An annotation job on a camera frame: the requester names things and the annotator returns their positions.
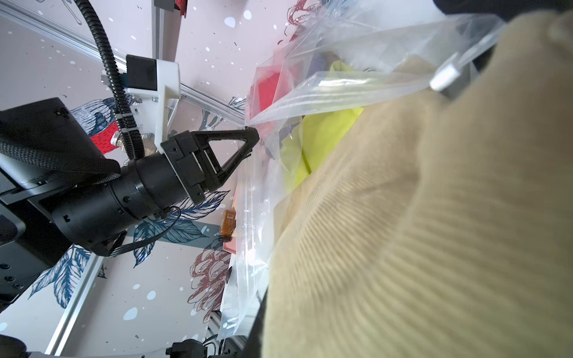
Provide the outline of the beige knitted garment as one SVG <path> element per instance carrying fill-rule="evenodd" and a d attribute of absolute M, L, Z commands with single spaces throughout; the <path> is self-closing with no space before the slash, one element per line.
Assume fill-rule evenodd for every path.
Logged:
<path fill-rule="evenodd" d="M 570 357 L 572 12 L 365 109 L 281 208 L 263 357 Z"/>

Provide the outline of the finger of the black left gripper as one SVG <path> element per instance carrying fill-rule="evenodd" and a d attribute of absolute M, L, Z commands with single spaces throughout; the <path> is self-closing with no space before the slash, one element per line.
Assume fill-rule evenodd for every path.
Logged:
<path fill-rule="evenodd" d="M 218 190 L 231 178 L 242 161 L 249 157 L 260 137 L 255 128 L 228 131 L 194 131 L 193 153 L 204 173 L 205 190 Z"/>

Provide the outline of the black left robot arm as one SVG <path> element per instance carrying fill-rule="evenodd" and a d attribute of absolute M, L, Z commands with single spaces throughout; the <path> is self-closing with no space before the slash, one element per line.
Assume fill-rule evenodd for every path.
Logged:
<path fill-rule="evenodd" d="M 254 128 L 185 131 L 153 155 L 121 166 L 98 150 L 58 98 L 1 112 L 1 307 L 12 305 L 70 246 L 101 257 L 150 217 L 202 204 L 246 159 Z"/>

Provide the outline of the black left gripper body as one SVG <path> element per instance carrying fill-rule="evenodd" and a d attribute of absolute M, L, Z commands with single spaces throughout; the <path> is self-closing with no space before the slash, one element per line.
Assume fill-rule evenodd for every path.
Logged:
<path fill-rule="evenodd" d="M 72 243 L 103 257 L 145 247 L 155 234 L 125 244 L 130 227 L 149 216 L 181 212 L 175 207 L 189 199 L 202 204 L 210 192 L 210 144 L 206 132 L 183 132 L 162 143 L 164 153 L 139 159 L 117 179 L 74 189 L 52 211 L 58 229 Z"/>

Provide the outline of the clear plastic vacuum bag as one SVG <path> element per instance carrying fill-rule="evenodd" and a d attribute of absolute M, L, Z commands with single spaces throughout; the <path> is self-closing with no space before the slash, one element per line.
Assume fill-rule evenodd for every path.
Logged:
<path fill-rule="evenodd" d="M 330 1 L 257 68 L 246 124 L 260 141 L 237 173 L 236 251 L 219 338 L 249 334 L 283 222 L 275 209 L 360 112 L 425 89 L 460 91 L 504 25 L 481 1 L 451 14 L 432 1 Z"/>

